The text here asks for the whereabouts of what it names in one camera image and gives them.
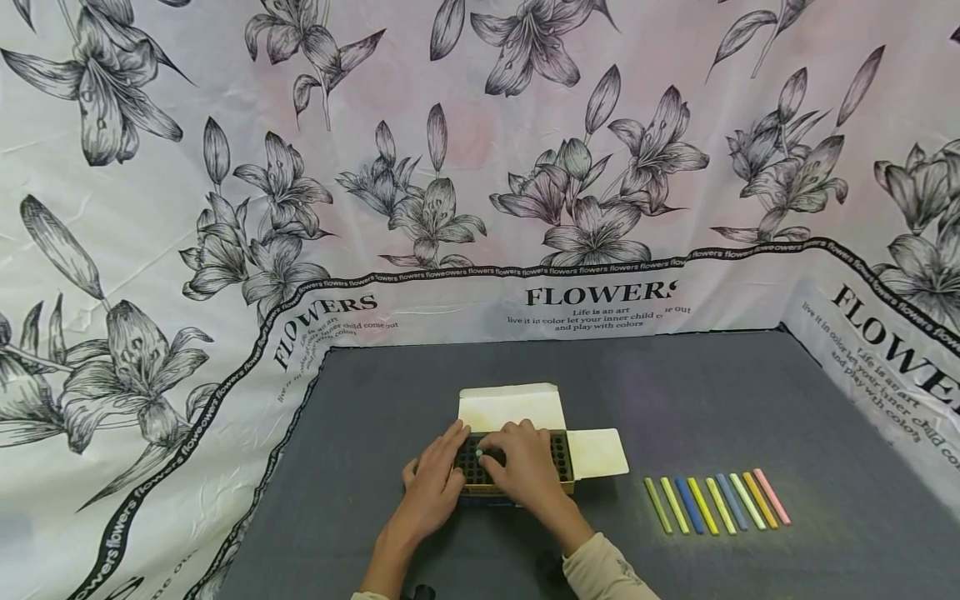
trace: flower stem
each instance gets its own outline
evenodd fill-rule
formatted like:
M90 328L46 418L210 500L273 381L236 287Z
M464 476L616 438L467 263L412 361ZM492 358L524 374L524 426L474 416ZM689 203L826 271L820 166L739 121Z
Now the flower stem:
M66 26L70 29L70 35L73 36L74 41L80 41L80 37L77 36L77 28L74 26L73 21L70 19L70 12L66 9L66 0L57 0L60 4L60 12L63 13L63 20L66 21Z
M607 195L611 193L611 191L616 187L616 185L617 185L618 183L620 183L620 182L623 180L623 178L627 177L627 171L629 171L629 170L630 170L630 167L627 167L626 169L623 170L623 173L621 173L620 175L618 175L617 178L616 178L615 180L613 180L613 183L610 184L610 187L608 187L608 188L604 191L603 196L600 197L600 202L601 202L601 203L604 202L604 201L607 199Z
M756 62L754 74L750 76L750 79L756 79L756 74L760 72L760 67L763 66L763 60L767 58L767 53L770 52L771 46L774 45L774 40L777 39L777 34L780 33L780 21L783 19L785 12L786 0L780 0L780 16L777 17L777 22L774 23L774 32L770 35L770 39L767 40L767 45L763 46L763 52L760 53L760 60Z
M313 70L317 72L317 81L320 82L320 90L324 93L324 119L326 120L326 130L330 131L330 104L329 98L327 98L326 91L326 80L324 79L324 72L320 70L320 67L317 66L317 63L310 60L310 64L313 65Z
M21 350L16 346L5 346L4 351L10 352L11 354L16 354L17 356L19 356L24 360L30 361L32 363L36 363L42 367L49 367L50 369L53 369L55 371L73 372L73 369L71 369L70 367L67 367L66 365L60 365L53 361L49 361L45 358L40 358L39 356L33 356L30 352L25 352L24 350Z

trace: chalk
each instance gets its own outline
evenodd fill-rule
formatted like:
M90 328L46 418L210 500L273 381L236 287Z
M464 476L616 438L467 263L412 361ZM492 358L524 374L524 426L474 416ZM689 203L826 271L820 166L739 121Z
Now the chalk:
M720 530L717 529L717 524L713 521L713 515L710 513L710 508L707 506L707 501L704 499L703 493L700 492L700 486L697 485L697 480L693 477L687 477L686 483L690 484L690 489L693 490L693 497L697 499L697 506L700 507L700 512L704 514L704 520L707 522L707 528L709 528L710 534L719 536Z
M704 534L704 522L700 519L700 513L697 512L697 505L693 503L690 488L681 477L677 477L676 483L677 490L680 491L680 498L683 499L684 506L686 506L686 513L690 515L690 523L693 525L693 531L702 536Z
M792 524L790 515L786 513L786 511L783 509L783 505L780 504L780 499L777 498L777 493L774 492L773 486L771 486L770 482L767 481L767 476L764 475L763 471L759 468L754 469L754 476L756 476L756 480L763 488L763 493L767 494L767 499L770 500L770 504L774 505L774 510L777 511L777 515L780 517L780 520L783 521L783 524Z
M756 528L760 531L766 531L767 524L763 522L763 519L760 517L760 513L756 511L754 501L750 499L750 494L747 492L747 489L743 487L743 482L740 481L740 476L736 473L731 473L730 480L733 481L733 486L736 488L736 492L740 494L740 499L743 500L743 505L747 507L747 512L750 513L750 518L754 520Z
M763 518L767 519L767 524L770 525L770 529L779 529L780 526L777 524L774 514L770 512L770 507L767 506L767 501L763 499L763 494L760 493L760 488L756 486L754 476L749 472L743 473L743 480L747 482L747 487L750 488L750 493L754 495L756 505L760 507L760 512L763 513Z
M680 510L680 503L677 502L677 495L673 493L673 486L670 485L670 480L666 477L661 477L660 485L663 487L666 499L670 502L670 508L673 509L673 516L677 518L677 523L680 525L680 532L685 536L689 536L690 528L686 526L684 512Z
M713 481L712 477L707 478L707 489L710 490L710 495L713 496L713 503L717 505L717 510L720 511L720 518L723 519L727 533L735 536L736 528L733 527L733 519L730 518L730 513L727 512L727 505L724 504L723 497L720 495L720 489L717 488L717 484Z
M717 473L717 483L720 484L720 489L723 490L723 494L727 497L727 504L730 504L730 509L733 511L733 518L736 519L736 524L739 525L740 531L747 531L747 519L743 516L743 511L740 510L740 504L736 501L736 496L733 495L733 489L730 487L730 482L727 481L727 476L723 473Z
M646 477L643 479L643 484L647 487L648 493L650 493L650 499L654 502L654 510L657 511L657 516L660 518L660 525L663 525L663 531L666 532L666 535L673 535L673 527L670 526L670 521L666 520L666 513L663 511L663 505L660 504L660 497L657 495L657 488L654 487L654 480Z

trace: gray cloth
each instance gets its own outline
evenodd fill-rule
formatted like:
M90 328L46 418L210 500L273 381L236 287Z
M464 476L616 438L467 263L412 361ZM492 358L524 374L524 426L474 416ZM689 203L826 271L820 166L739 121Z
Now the gray cloth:
M620 430L631 474L579 482L575 498L664 600L960 589L960 526L792 337L758 332L332 352L222 598L350 598L400 470L456 418L459 391L542 381L559 385L571 429ZM667 536L642 483L692 476L705 490L754 467L793 526ZM407 588L571 598L551 576L559 558L523 510L464 508L420 549Z

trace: white fabric backdrop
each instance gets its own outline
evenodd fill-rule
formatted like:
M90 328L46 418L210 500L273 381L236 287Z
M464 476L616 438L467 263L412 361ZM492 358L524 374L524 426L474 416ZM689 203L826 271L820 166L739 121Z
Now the white fabric backdrop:
M950 0L0 15L4 597L212 596L331 346L784 322L960 515Z

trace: sleeve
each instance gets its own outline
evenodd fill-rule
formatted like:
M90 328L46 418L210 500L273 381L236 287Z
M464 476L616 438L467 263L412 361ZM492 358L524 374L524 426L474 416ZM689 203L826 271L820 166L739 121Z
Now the sleeve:
M564 559L564 575L580 600L659 600L601 533Z

